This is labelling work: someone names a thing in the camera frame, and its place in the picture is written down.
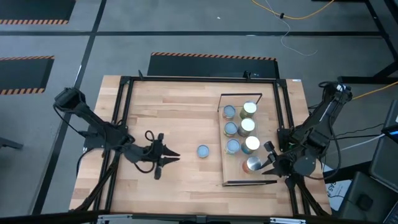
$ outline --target floor mat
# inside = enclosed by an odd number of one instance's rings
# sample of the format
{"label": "floor mat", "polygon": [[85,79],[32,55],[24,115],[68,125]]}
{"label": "floor mat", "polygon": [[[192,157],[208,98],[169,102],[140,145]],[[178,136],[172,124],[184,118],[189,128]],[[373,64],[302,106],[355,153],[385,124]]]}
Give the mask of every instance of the floor mat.
{"label": "floor mat", "polygon": [[0,95],[43,93],[54,56],[0,58]]}
{"label": "floor mat", "polygon": [[0,0],[0,24],[68,24],[75,0]]}
{"label": "floor mat", "polygon": [[154,52],[147,75],[181,77],[279,78],[276,58]]}

